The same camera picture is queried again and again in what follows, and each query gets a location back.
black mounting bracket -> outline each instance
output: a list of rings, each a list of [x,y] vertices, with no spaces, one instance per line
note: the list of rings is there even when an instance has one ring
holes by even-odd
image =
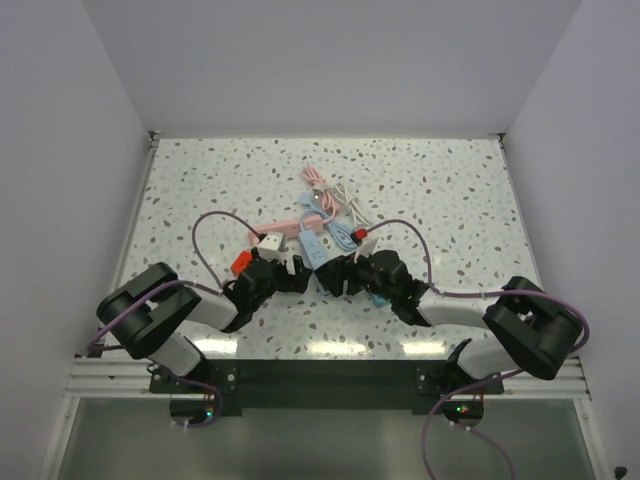
[[[208,362],[213,381],[224,396],[226,416],[241,416],[245,408],[410,410],[425,415],[447,392],[437,381],[444,372],[444,360]],[[174,395],[199,392],[160,375],[152,376],[149,391]],[[498,382],[485,389],[487,395],[503,392]]]

red connector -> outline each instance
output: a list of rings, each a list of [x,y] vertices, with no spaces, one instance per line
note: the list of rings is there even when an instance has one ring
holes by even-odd
[[[356,245],[360,245],[367,235],[366,228],[359,228],[351,234],[351,240],[353,240]]]
[[[238,275],[247,268],[247,265],[249,265],[251,260],[253,260],[253,255],[251,255],[249,250],[244,250],[240,255],[238,255],[238,258],[236,258],[235,262],[231,265],[231,272],[233,273],[233,276],[238,278]]]

white connector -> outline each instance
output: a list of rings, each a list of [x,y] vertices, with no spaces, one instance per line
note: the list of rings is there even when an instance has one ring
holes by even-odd
[[[286,237],[282,232],[269,232],[258,244],[258,253],[265,260],[282,260]]]
[[[373,250],[376,248],[377,244],[378,244],[378,237],[367,236],[363,238],[360,245],[358,245],[358,248],[356,248],[356,254],[353,257],[353,261],[357,262],[358,257],[360,256],[368,257],[369,255],[371,255],[373,253]]]

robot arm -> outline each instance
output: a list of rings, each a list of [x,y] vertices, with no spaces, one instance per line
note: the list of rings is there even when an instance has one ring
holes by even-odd
[[[523,295],[496,301],[465,298],[464,292],[443,295],[414,279],[395,251],[358,253],[337,257],[316,270],[322,286],[334,296],[365,290],[388,300],[408,325],[455,324],[493,332],[493,337],[464,342],[452,353],[445,372],[452,377],[450,386],[516,368],[552,380],[582,333],[580,321],[549,300]],[[513,277],[502,290],[542,292],[523,277]]]
[[[216,330],[232,333],[252,319],[253,313],[275,292],[303,293],[311,277],[302,258],[294,256],[291,265],[272,259],[263,249],[245,252],[237,278],[227,282],[221,295],[197,294],[188,286],[168,288],[127,316],[111,333],[134,359],[149,358],[175,375],[203,381],[210,375],[204,355],[175,330],[184,321],[202,323]],[[107,325],[144,295],[160,285],[177,280],[166,264],[157,263],[107,296],[98,307],[97,316]]]

glass panel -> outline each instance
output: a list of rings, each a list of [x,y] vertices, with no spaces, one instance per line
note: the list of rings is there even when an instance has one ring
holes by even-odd
[[[246,410],[184,431],[166,400],[83,400],[62,479],[424,479],[424,417],[400,411]],[[511,455],[519,479],[594,479],[571,401],[487,402],[479,429]],[[444,417],[429,456],[441,480],[508,479],[491,445]]]

